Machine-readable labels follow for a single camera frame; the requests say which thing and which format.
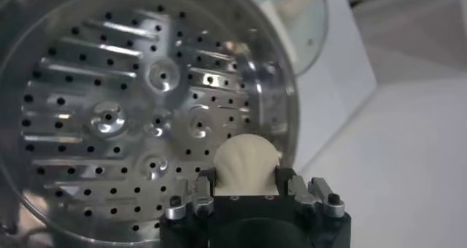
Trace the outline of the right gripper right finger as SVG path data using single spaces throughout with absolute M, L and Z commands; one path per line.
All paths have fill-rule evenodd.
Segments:
M 331 219 L 340 219 L 345 215 L 345 203 L 323 178 L 313 177 L 305 182 L 291 168 L 276 167 L 275 182 L 279 194 L 291 198 L 302 213 L 321 213 Z

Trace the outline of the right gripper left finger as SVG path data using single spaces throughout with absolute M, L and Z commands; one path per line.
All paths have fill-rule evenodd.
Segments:
M 164 211 L 168 220 L 182 220 L 191 210 L 197 217 L 208 217 L 214 211 L 216 169 L 201 170 L 189 186 L 187 179 L 177 179 Z

